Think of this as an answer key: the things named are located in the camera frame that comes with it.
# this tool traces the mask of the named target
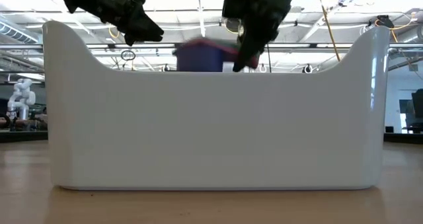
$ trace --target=wall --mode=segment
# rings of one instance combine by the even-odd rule
[[[404,61],[403,58],[393,59],[392,66]],[[418,64],[418,73],[423,77],[423,62]],[[388,73],[385,126],[393,126],[395,133],[401,133],[401,118],[399,109],[400,99],[411,99],[411,93],[423,89],[423,80],[415,72],[409,71],[408,66],[392,70]]]

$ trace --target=hanging cable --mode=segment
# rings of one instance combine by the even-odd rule
[[[412,13],[412,14],[411,14],[410,21],[409,21],[407,24],[402,25],[402,26],[399,26],[399,27],[397,27],[397,28],[390,28],[389,30],[398,30],[398,29],[402,29],[402,28],[407,27],[407,26],[414,26],[414,25],[410,25],[410,24],[414,21],[414,20],[413,20],[414,15],[415,15],[415,13]],[[375,25],[376,25],[376,26],[383,26],[383,25],[378,24],[378,22],[381,22],[381,21],[380,21],[379,19],[377,19],[377,20],[375,21]]]
[[[119,37],[119,34],[120,34],[120,32],[118,31],[117,35],[113,35],[113,33],[112,33],[112,29],[111,29],[111,28],[108,28],[108,33],[109,33],[109,34],[110,34],[110,36],[111,36],[111,37],[113,37],[113,38],[118,38],[118,37]]]
[[[395,42],[398,43],[397,36],[395,36],[395,32],[394,31],[391,31],[391,32],[392,32],[392,36],[394,37]]]
[[[118,67],[118,70],[120,70],[120,67],[119,67],[119,62],[120,61],[118,61],[118,58],[116,58],[116,57],[112,57],[112,61],[114,62],[114,65],[112,66],[112,68],[114,68],[115,66],[117,66]]]
[[[269,73],[272,72],[272,63],[270,63],[270,50],[269,50],[269,44],[267,44],[267,56],[269,58]]]
[[[320,0],[320,4],[322,5],[323,16],[325,17],[325,22],[326,22],[326,25],[328,26],[329,35],[330,35],[330,39],[332,40],[332,43],[333,43],[333,48],[335,50],[336,58],[338,59],[338,61],[341,61],[341,58],[339,57],[339,53],[338,53],[338,48],[336,48],[335,39],[333,38],[332,30],[330,29],[330,23],[328,21],[326,9],[325,9],[325,6],[323,6],[322,0]]]
[[[225,26],[225,29],[226,29],[226,31],[228,31],[228,32],[230,32],[232,34],[238,34],[238,32],[233,32],[233,31],[229,30],[226,26]]]

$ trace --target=white robot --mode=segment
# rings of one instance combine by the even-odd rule
[[[13,88],[14,92],[7,103],[7,110],[11,120],[17,117],[17,110],[19,109],[19,119],[27,120],[29,105],[35,104],[35,93],[30,90],[32,80],[19,79]]]

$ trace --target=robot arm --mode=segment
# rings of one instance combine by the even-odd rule
[[[7,103],[7,110],[9,111],[9,117],[13,120],[16,117],[17,109],[20,110],[20,119],[26,120],[28,118],[28,105],[35,104],[35,93],[30,90],[32,80],[30,79],[19,79],[13,88],[13,94]]]
[[[292,0],[225,0],[222,16],[240,19],[244,34],[239,38],[241,48],[233,67],[235,72],[247,61],[263,52],[269,41],[278,36],[278,27],[291,9]]]
[[[145,0],[64,0],[70,13],[80,7],[109,22],[125,34],[126,44],[160,42],[163,30],[144,12]],[[222,16],[240,19],[244,34],[234,71],[240,71],[247,61],[278,36],[278,26],[288,14],[292,0],[225,0]]]

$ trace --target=wooden table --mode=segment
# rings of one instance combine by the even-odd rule
[[[423,146],[385,144],[378,187],[302,192],[76,192],[45,141],[0,144],[0,223],[423,223]]]

